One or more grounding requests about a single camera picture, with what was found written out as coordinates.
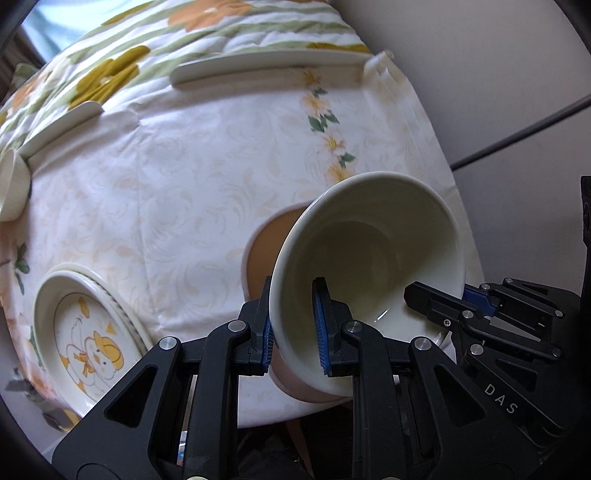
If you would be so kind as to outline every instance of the green leaf pattern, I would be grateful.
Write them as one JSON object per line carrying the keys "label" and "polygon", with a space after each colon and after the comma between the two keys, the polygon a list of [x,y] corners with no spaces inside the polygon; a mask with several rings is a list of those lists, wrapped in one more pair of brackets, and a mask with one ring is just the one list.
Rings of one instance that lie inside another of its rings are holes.
{"label": "green leaf pattern", "polygon": [[[29,263],[25,260],[25,254],[27,253],[27,244],[22,243],[17,246],[17,260],[14,262],[14,276],[17,279],[18,288],[21,290],[21,294],[25,294],[25,285],[22,283],[21,274],[28,274],[31,271]],[[0,262],[0,267],[10,263],[10,259]]]}
{"label": "green leaf pattern", "polygon": [[[336,125],[340,125],[340,122],[335,113],[330,109],[330,103],[326,98],[320,99],[321,96],[328,94],[320,86],[320,77],[308,69],[303,70],[303,73],[309,90],[304,95],[303,103],[311,107],[311,111],[316,111],[314,116],[308,113],[308,123],[313,132],[324,134],[324,140],[332,159],[336,160],[330,165],[327,172],[330,173],[334,180],[339,182],[351,176],[352,172],[349,164],[355,161],[355,156],[344,150],[345,141],[340,139],[339,132],[335,130]],[[331,125],[330,132],[327,131],[329,124]]]}

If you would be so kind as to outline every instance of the metal screw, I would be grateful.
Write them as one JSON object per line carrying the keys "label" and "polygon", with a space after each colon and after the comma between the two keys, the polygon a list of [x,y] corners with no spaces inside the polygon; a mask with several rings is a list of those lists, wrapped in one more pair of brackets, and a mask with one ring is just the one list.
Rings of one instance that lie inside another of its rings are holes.
{"label": "metal screw", "polygon": [[482,347],[482,345],[478,345],[478,343],[473,343],[472,346],[470,347],[470,353],[472,355],[482,355],[484,352],[484,349]]}
{"label": "metal screw", "polygon": [[241,332],[246,328],[246,323],[242,320],[232,320],[228,323],[228,330],[231,332]]}
{"label": "metal screw", "polygon": [[345,330],[351,333],[357,333],[363,330],[363,323],[353,320],[352,322],[345,323]]}
{"label": "metal screw", "polygon": [[414,341],[414,346],[418,350],[429,350],[431,348],[431,340],[425,337],[419,337]]}
{"label": "metal screw", "polygon": [[164,337],[162,340],[159,341],[158,346],[162,350],[170,350],[177,344],[177,339],[175,337]]}

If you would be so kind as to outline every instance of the white bowl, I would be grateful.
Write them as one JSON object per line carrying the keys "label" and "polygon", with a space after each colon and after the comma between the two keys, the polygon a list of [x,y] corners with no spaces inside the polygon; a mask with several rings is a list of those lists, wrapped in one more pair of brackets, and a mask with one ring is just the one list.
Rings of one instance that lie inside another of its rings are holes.
{"label": "white bowl", "polygon": [[465,271],[457,224],[431,188],[392,172],[344,180],[300,216],[277,258],[269,318],[281,356],[310,387],[351,396],[351,379],[329,378],[320,365],[312,280],[326,277],[331,297],[385,336],[441,345],[444,331],[406,306],[404,289],[422,281],[461,298]]}
{"label": "white bowl", "polygon": [[16,220],[27,204],[31,173],[14,150],[0,158],[0,222]]}

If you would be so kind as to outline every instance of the orange flower pattern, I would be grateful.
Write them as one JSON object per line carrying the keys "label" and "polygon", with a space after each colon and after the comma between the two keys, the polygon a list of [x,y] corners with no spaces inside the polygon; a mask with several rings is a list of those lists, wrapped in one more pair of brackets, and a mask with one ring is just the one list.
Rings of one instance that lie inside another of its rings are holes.
{"label": "orange flower pattern", "polygon": [[332,160],[325,172],[326,179],[329,183],[338,183],[354,175],[349,164],[355,161],[355,156],[346,149],[347,143],[337,128],[339,119],[331,110],[330,102],[321,98],[328,93],[320,85],[321,77],[310,70],[303,73],[309,91],[302,97],[301,106],[312,131],[322,134],[322,144]]}
{"label": "orange flower pattern", "polygon": [[195,0],[173,13],[168,24],[184,24],[185,31],[191,32],[217,25],[226,17],[241,17],[252,8],[252,5],[240,0]]}

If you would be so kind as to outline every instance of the bowl rim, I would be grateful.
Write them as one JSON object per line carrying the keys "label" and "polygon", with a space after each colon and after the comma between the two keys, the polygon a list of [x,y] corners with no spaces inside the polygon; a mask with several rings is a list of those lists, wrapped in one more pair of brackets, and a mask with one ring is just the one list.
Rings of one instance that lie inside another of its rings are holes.
{"label": "bowl rim", "polygon": [[[313,221],[313,219],[316,216],[315,214],[319,211],[319,209],[321,209],[323,205],[327,203],[330,199],[341,194],[341,192],[343,192],[344,190],[348,190],[349,188],[352,188],[359,183],[366,183],[369,181],[371,182],[383,179],[403,181],[408,184],[411,184],[414,187],[417,187],[418,189],[422,190],[425,194],[429,195],[434,200],[436,200],[437,203],[442,207],[448,221],[450,222],[454,230],[457,247],[459,249],[459,260],[461,262],[459,271],[463,272],[463,275],[461,275],[462,281],[460,282],[458,279],[457,289],[454,289],[452,294],[454,294],[454,296],[458,298],[461,298],[463,293],[464,284],[466,281],[466,256],[460,236],[460,229],[457,225],[456,219],[453,216],[451,209],[445,203],[443,198],[429,185],[425,184],[424,182],[415,177],[411,177],[410,175],[404,173],[393,171],[373,171],[355,175],[328,188],[324,193],[322,193],[316,200],[314,200],[310,204],[310,206],[304,211],[304,213],[302,213],[302,215],[295,222],[290,233],[287,235],[287,238],[285,239],[285,242],[281,247],[281,251],[279,252],[279,256],[277,257],[277,262],[275,264],[275,269],[273,270],[273,276],[271,278],[271,288],[269,291],[269,319],[273,327],[275,342],[282,352],[282,357],[284,358],[285,362],[289,365],[292,372],[300,380],[302,380],[309,386],[315,388],[316,390],[319,390],[327,394],[343,395],[343,391],[331,390],[330,387],[327,386],[327,383],[316,381],[314,375],[309,374],[309,369],[305,367],[304,364],[299,360],[298,355],[291,347],[287,339],[287,335],[285,334],[283,328],[277,320],[278,316],[281,316],[281,292],[284,283],[283,279],[285,277],[287,267],[290,263],[291,252],[294,248],[294,244],[297,238],[299,237],[299,232],[305,229]],[[448,338],[449,335],[444,335],[436,343],[438,344],[438,346],[442,347],[445,343],[447,343],[446,340]]]}

